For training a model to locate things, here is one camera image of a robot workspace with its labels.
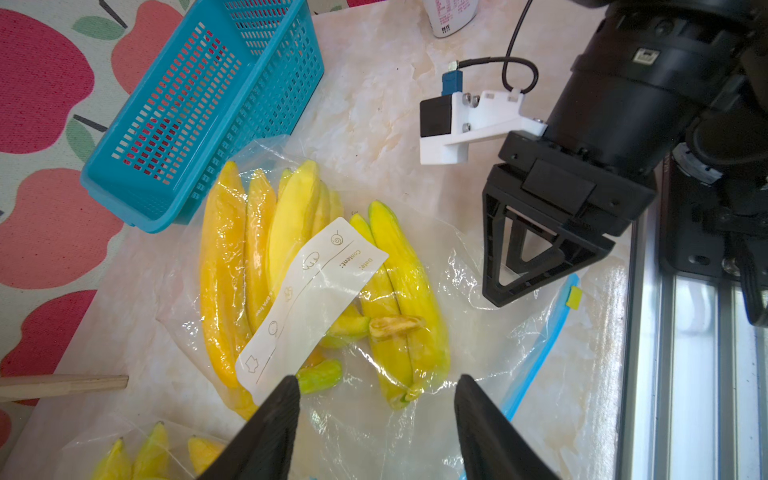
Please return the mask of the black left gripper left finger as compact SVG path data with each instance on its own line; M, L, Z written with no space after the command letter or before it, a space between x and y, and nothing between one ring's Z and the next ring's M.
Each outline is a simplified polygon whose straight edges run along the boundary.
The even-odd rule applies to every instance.
M299 414L299 382L289 375L199 479L287 479Z

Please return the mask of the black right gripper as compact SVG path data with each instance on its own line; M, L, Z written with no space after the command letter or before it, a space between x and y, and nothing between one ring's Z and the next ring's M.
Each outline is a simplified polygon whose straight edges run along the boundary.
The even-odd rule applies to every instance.
M635 181L564 153L540 140L511 132L482 192L483 287L497 307L590 266L608 256L615 242L600 235L564 230L550 247L522 259L527 228L510 201L529 218L553 226L568 222L600 234L621 235L656 197L647 176Z

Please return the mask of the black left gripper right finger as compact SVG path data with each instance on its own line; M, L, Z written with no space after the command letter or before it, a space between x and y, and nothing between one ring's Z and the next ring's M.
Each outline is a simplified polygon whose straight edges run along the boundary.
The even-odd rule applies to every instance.
M557 480L469 375L456 385L454 410L468 480Z

